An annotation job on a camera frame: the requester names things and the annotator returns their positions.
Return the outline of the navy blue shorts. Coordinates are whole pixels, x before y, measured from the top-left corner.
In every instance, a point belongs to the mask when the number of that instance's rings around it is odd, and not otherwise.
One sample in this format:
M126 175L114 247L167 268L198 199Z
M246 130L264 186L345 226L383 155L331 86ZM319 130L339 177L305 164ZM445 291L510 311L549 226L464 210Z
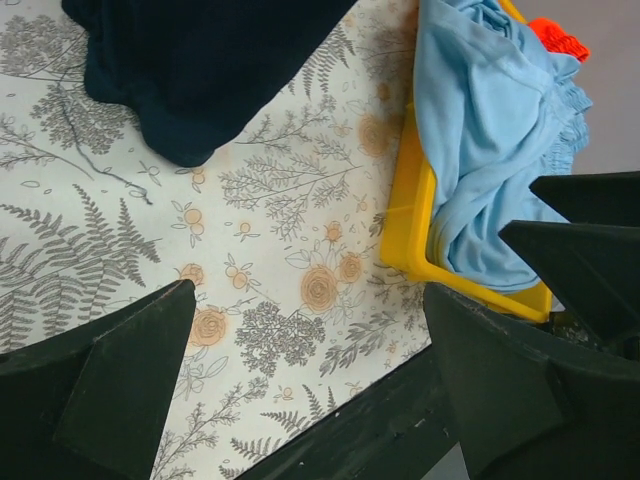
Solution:
M88 34L84 85L138 117L154 152L204 164L300 70L352 2L64 1Z

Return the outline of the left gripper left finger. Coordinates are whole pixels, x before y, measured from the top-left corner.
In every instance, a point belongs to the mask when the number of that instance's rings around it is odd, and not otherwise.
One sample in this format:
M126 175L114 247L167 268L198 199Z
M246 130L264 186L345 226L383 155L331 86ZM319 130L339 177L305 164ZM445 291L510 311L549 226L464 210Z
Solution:
M1 356L4 479L147 479L192 328L175 281Z

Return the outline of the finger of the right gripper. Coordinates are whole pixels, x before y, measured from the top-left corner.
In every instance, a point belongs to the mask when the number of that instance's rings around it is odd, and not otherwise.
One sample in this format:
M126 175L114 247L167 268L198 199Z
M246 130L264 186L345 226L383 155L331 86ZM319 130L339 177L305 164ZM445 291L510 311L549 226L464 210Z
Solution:
M546 330L594 350L639 348L639 229L512 221L499 233L563 309Z
M530 190L571 223L639 224L638 171L541 176Z

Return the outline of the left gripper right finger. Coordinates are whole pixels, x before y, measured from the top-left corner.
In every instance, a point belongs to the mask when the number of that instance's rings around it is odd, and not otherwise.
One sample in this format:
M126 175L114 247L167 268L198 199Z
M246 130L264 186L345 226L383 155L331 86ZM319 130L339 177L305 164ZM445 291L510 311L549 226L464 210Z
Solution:
M424 310L470 478L638 478L638 363L437 283Z

